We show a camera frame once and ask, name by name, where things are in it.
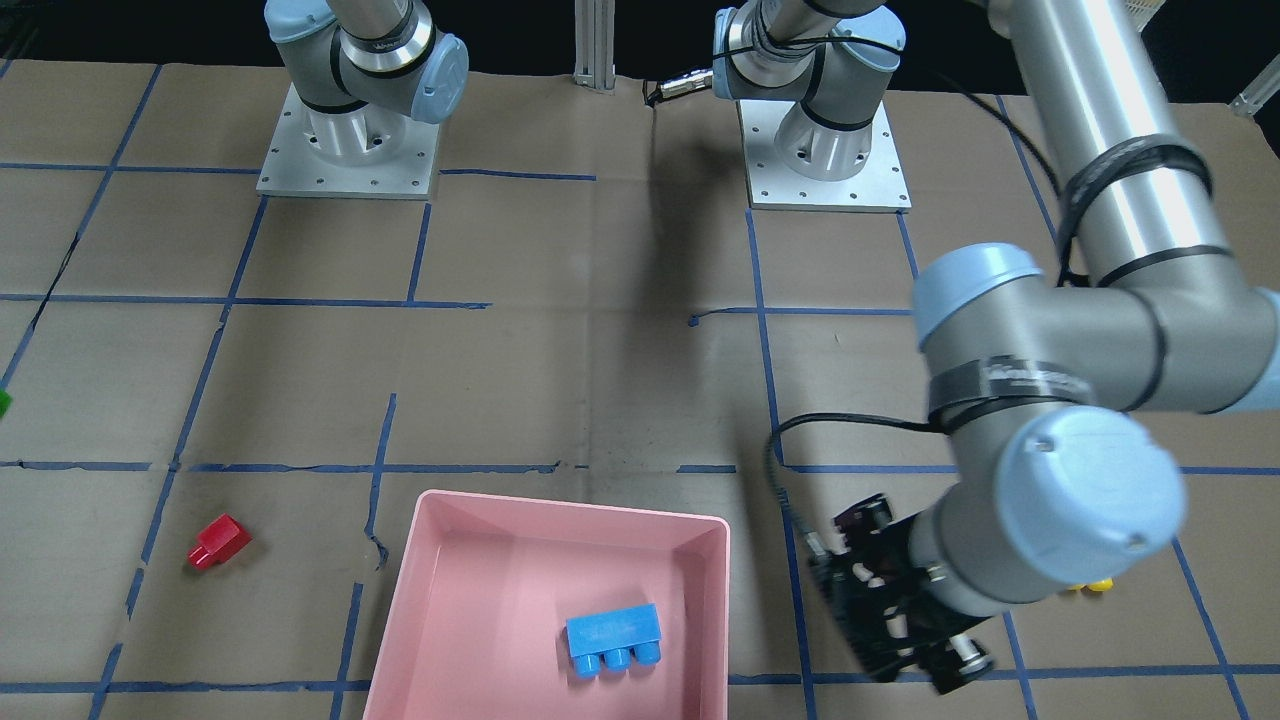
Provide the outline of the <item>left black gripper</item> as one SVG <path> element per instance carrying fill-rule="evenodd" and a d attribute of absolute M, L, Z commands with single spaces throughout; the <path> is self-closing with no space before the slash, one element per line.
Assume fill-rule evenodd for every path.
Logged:
<path fill-rule="evenodd" d="M 914 666 L 936 694 L 948 694 L 995 669 L 989 651 L 969 637 L 979 623 L 923 594 L 892 603 L 868 592 L 850 601 L 850 647 L 873 682 L 893 683 Z"/>

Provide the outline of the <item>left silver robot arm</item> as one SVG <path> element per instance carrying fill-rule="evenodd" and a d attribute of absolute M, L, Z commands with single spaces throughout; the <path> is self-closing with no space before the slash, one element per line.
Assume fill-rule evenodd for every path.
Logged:
<path fill-rule="evenodd" d="M 1170 115 L 1120 1 L 986 1 L 1036 102 L 1055 183 L 1059 273 L 974 243 L 915 281 L 923 421 L 808 413 L 762 451 L 783 516 L 861 671 L 919 667 L 941 693 L 983 676 L 969 630 L 1071 585 L 1123 574 L 1187 515 L 1180 469 L 1138 411 L 1277 407 L 1277 293 L 1251 287 L 1213 210 L 1201 151 Z M 945 436 L 957 482 L 895 520 L 874 495 L 832 550 L 780 483 L 786 430 L 846 421 Z"/>

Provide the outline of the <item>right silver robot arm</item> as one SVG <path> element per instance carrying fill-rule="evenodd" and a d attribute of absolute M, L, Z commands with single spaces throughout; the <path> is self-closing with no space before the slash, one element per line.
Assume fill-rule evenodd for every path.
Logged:
<path fill-rule="evenodd" d="M 264 19 L 302 106 L 298 136 L 323 161 L 383 161 L 465 94 L 468 47 L 424 1 L 268 1 Z"/>

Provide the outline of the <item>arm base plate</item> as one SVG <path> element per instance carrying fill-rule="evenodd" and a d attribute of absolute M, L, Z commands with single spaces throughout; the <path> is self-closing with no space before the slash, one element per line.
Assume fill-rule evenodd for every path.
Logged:
<path fill-rule="evenodd" d="M 428 201 L 440 135 L 436 124 L 374 105 L 320 113 L 291 86 L 256 190 L 269 197 Z"/>
<path fill-rule="evenodd" d="M 873 214 L 913 208 L 884 104 L 855 131 L 818 126 L 796 102 L 740 100 L 737 110 L 750 208 Z"/>

